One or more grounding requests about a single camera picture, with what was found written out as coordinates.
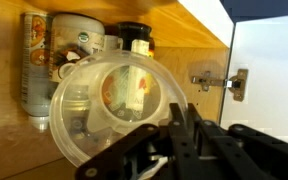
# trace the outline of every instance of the wooden cabinet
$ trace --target wooden cabinet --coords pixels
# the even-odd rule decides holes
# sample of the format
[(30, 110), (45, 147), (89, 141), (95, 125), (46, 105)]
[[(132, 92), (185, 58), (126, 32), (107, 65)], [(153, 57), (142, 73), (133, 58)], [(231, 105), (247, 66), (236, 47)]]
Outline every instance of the wooden cabinet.
[(63, 157), (51, 133), (34, 129), (20, 105), (24, 12), (72, 12), (105, 25), (136, 21), (152, 26), (155, 59), (172, 72), (204, 118), (217, 120), (222, 89), (205, 93), (190, 83), (189, 76), (209, 69), (225, 77), (231, 35), (222, 31), (229, 32), (233, 24), (219, 2), (194, 2), (0, 0), (0, 179)]

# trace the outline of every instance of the white cabinet door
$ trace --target white cabinet door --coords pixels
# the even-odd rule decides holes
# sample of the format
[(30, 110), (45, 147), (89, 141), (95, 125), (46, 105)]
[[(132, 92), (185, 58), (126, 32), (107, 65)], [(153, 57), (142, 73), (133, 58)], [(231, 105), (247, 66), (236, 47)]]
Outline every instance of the white cabinet door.
[(221, 126), (241, 123), (288, 142), (288, 16), (236, 23), (228, 77), (248, 69), (243, 102), (226, 90)]

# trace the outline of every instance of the cabinet hinge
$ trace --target cabinet hinge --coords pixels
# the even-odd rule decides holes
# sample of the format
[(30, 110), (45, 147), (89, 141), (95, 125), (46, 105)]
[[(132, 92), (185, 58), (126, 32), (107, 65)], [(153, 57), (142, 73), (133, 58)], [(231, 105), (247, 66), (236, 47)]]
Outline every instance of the cabinet hinge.
[(235, 101), (243, 101), (245, 96), (245, 87), (247, 80), (247, 69), (239, 69), (237, 75), (230, 79), (217, 79), (211, 77), (211, 72), (206, 71), (204, 76), (192, 76), (191, 82), (193, 84), (200, 84), (202, 90), (208, 92), (210, 86), (221, 86), (228, 88), (234, 94)]

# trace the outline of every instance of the clear plastic bowl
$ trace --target clear plastic bowl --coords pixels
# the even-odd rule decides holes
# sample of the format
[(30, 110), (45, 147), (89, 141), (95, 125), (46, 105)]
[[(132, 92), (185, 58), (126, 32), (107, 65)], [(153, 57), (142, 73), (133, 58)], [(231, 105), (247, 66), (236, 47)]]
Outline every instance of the clear plastic bowl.
[(65, 73), (52, 99), (50, 127), (78, 167), (141, 124), (169, 121), (170, 103), (185, 114), (184, 93), (157, 61), (129, 51), (101, 52)]

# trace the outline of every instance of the bottle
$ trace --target bottle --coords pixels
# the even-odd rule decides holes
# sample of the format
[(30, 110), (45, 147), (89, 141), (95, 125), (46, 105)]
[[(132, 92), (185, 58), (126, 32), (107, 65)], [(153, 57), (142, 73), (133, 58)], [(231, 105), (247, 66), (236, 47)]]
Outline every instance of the bottle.
[(52, 17), (25, 13), (21, 104), (41, 132), (48, 128), (48, 61)]
[(55, 16), (49, 66), (51, 97), (71, 66), (103, 50), (104, 34), (103, 24), (96, 19), (76, 14)]
[(152, 28), (136, 22), (118, 24), (121, 49), (147, 55)]
[[(117, 26), (122, 50), (148, 56), (151, 27), (136, 22), (122, 22)], [(112, 71), (102, 87), (105, 106), (114, 116), (124, 121), (138, 122), (146, 119), (148, 113), (144, 113), (144, 106), (149, 106), (145, 102), (148, 102), (147, 95), (152, 82), (148, 78), (149, 73), (136, 66), (123, 66)]]
[(119, 49), (117, 26), (116, 25), (105, 26), (103, 51), (110, 51), (116, 49)]
[(148, 48), (148, 57), (154, 59), (155, 42), (154, 42), (154, 39), (152, 37), (150, 37), (149, 43), (150, 44), (149, 44), (149, 48)]

